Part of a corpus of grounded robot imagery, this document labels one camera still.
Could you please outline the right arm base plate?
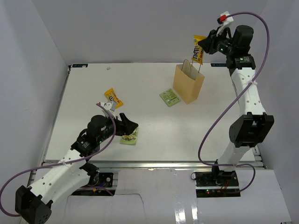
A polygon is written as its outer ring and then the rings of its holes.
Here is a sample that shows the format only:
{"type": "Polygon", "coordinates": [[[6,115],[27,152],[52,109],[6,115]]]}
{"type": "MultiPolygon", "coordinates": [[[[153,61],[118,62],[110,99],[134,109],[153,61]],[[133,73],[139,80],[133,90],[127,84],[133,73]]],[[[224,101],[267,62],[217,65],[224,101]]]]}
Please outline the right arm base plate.
{"type": "Polygon", "coordinates": [[[240,187],[236,172],[213,176],[212,172],[193,172],[197,198],[240,197],[240,187]]]}

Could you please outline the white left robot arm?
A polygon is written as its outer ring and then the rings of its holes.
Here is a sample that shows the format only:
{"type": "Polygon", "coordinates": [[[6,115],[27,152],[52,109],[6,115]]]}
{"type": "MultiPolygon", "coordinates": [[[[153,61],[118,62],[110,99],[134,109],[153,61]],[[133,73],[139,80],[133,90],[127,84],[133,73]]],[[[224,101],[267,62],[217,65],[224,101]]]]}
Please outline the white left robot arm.
{"type": "Polygon", "coordinates": [[[83,186],[94,186],[99,169],[89,162],[89,156],[100,150],[100,144],[113,135],[130,135],[138,124],[124,113],[110,119],[95,115],[82,130],[70,150],[39,180],[28,187],[21,186],[15,195],[15,211],[29,224],[43,224],[51,216],[51,207],[83,186]]]}

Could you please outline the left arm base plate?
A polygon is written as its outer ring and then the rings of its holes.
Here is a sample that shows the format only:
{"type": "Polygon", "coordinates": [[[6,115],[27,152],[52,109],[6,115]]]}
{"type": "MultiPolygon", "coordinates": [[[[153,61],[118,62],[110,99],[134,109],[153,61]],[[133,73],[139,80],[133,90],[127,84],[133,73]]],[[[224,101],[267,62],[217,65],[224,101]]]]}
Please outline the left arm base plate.
{"type": "Polygon", "coordinates": [[[98,173],[89,180],[89,183],[76,190],[73,195],[77,196],[113,196],[113,173],[98,173]]]}

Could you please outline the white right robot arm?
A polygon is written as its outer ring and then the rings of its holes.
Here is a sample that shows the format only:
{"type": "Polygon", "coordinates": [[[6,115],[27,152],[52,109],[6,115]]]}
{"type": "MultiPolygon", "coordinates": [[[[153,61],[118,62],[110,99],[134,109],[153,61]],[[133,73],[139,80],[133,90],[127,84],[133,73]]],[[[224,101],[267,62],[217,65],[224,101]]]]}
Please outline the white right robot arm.
{"type": "Polygon", "coordinates": [[[208,37],[199,41],[199,46],[208,53],[220,52],[226,56],[226,67],[238,98],[240,117],[229,128],[229,140],[223,155],[212,167],[211,181],[222,186],[228,174],[235,171],[241,158],[257,144],[264,141],[274,124],[262,106],[257,84],[253,81],[256,65],[249,53],[254,30],[247,25],[236,27],[234,34],[225,28],[221,34],[211,30],[208,37]]]}

